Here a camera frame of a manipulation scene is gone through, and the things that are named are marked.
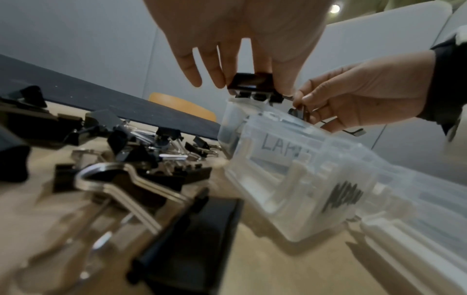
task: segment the black tabletop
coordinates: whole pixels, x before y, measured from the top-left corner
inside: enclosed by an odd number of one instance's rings
[[[0,54],[0,95],[37,85],[47,101],[217,139],[219,124]]]

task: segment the wooden table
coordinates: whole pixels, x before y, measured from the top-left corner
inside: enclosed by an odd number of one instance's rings
[[[86,113],[81,109],[48,104],[55,114],[84,116]],[[156,130],[156,127],[139,123],[134,126]],[[79,148],[103,151],[108,146],[104,139],[95,139]],[[51,193],[54,165],[71,162],[73,149],[76,147],[34,148],[29,159],[29,180],[22,184],[1,184],[0,294],[19,294],[12,283],[18,265],[31,255],[65,240],[70,230],[76,229],[98,208],[85,192]],[[239,197],[224,177],[222,166],[227,160],[210,158],[209,162],[214,167],[208,182],[211,195]],[[99,230],[102,232],[122,214],[110,209],[96,222],[90,235],[95,237]],[[123,227],[112,238],[106,254],[100,257],[105,268],[74,294],[151,294],[143,283],[131,286],[124,279],[131,258],[149,239],[150,234],[141,224]],[[69,278],[79,267],[77,263],[70,263],[50,274],[51,269],[50,265],[36,269],[31,281],[49,286],[55,280]],[[366,245],[358,222],[325,231],[300,243],[290,243],[246,204],[220,294],[400,295],[417,294],[417,291]]]

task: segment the black sleeve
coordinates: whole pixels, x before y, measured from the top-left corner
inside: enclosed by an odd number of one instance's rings
[[[438,123],[447,133],[467,104],[467,43],[456,46],[453,37],[432,50],[436,54],[433,78],[425,107],[417,117]]]

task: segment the light fixture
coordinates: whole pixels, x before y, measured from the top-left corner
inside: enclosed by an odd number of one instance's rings
[[[341,7],[337,4],[333,4],[331,6],[331,10],[329,10],[330,13],[334,13],[334,14],[338,13],[339,11],[341,11]]]

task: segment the orange chair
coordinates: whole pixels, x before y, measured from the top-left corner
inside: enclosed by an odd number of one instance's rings
[[[197,104],[172,95],[153,92],[149,96],[149,101],[161,104],[163,106],[175,109],[180,112],[184,112],[193,116],[216,122],[216,115],[210,110],[207,110],[204,107],[201,107]]]

